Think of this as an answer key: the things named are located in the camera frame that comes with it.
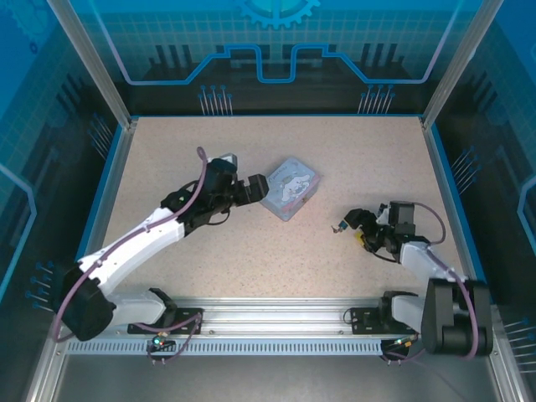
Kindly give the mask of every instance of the glass panel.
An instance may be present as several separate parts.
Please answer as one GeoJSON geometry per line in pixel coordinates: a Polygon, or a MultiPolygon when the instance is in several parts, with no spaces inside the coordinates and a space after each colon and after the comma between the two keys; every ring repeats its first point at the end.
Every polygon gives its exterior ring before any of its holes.
{"type": "Polygon", "coordinates": [[[480,0],[74,0],[133,114],[421,113],[480,0]]]}
{"type": "Polygon", "coordinates": [[[522,371],[536,361],[522,322],[536,318],[535,15],[504,2],[436,122],[492,297],[508,331],[522,330],[511,334],[522,371]]]}
{"type": "Polygon", "coordinates": [[[46,2],[1,2],[0,45],[0,394],[22,400],[117,122],[46,2]]]}

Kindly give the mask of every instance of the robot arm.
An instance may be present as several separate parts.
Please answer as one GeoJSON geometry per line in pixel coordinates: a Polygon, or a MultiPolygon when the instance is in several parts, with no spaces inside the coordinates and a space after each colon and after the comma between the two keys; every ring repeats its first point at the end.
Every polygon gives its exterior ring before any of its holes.
{"type": "Polygon", "coordinates": [[[366,251],[386,260],[376,254],[385,248],[393,256],[392,260],[387,260],[401,264],[428,284],[426,297],[385,292],[380,301],[385,321],[402,322],[420,333],[429,353],[467,355],[474,349],[473,338],[477,332],[475,354],[488,355],[493,338],[487,285],[459,276],[438,256],[433,244],[440,243],[446,235],[441,220],[443,236],[438,242],[431,243],[426,237],[415,234],[416,205],[430,210],[422,204],[405,202],[382,204],[377,215],[353,209],[333,231],[338,233],[347,227],[357,230],[356,237],[366,251]]]}
{"type": "Polygon", "coordinates": [[[173,323],[177,307],[163,291],[150,289],[134,296],[113,291],[138,266],[209,224],[214,215],[229,214],[234,206],[261,201],[268,193],[266,179],[260,174],[250,176],[249,185],[238,180],[236,157],[231,154],[211,160],[202,188],[197,189],[197,185],[194,181],[170,193],[160,208],[114,243],[72,265],[57,265],[51,287],[55,312],[82,276],[87,276],[95,264],[98,266],[80,283],[64,308],[63,322],[79,340],[92,339],[108,326],[123,323],[158,322],[163,327],[173,323]],[[190,206],[177,216],[188,202],[190,206]]]}

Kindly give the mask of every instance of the plastic container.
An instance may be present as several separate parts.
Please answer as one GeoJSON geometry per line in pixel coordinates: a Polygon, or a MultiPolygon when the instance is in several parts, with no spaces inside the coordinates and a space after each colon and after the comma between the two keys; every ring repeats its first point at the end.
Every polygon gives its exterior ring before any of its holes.
{"type": "Polygon", "coordinates": [[[284,221],[289,220],[318,190],[320,176],[290,157],[268,176],[268,195],[260,202],[284,221]]]}

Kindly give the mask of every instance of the enclosure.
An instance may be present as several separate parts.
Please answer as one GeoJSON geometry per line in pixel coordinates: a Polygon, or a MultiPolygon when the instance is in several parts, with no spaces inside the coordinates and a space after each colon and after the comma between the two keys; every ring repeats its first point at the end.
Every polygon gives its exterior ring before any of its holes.
{"type": "Polygon", "coordinates": [[[534,16],[521,0],[0,2],[2,400],[533,400],[534,16]],[[297,157],[318,191],[288,222],[233,209],[120,284],[204,309],[166,367],[126,326],[55,343],[55,267],[196,178],[197,146],[235,154],[241,178],[297,157]],[[426,292],[332,230],[396,199],[436,210],[441,256],[489,286],[489,357],[392,367],[371,351],[399,334],[352,334],[350,307],[426,292]]]}

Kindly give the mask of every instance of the beige tabletop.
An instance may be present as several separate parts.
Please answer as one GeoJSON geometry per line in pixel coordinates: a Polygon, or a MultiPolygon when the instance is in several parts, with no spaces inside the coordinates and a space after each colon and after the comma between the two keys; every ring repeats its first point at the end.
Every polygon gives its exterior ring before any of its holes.
{"type": "MultiPolygon", "coordinates": [[[[354,208],[413,200],[446,212],[416,117],[143,117],[140,118],[105,244],[144,220],[170,192],[196,179],[201,162],[232,152],[239,176],[269,174],[297,157],[321,175],[307,204],[283,222],[260,204],[232,210],[229,221],[197,229],[129,275],[118,290],[160,287],[170,296],[347,297],[385,290],[424,293],[401,265],[374,258],[352,230],[334,234],[354,208]]],[[[441,227],[415,210],[417,234],[435,240],[441,227]]],[[[460,260],[447,223],[437,246],[443,259],[460,260]]]]}

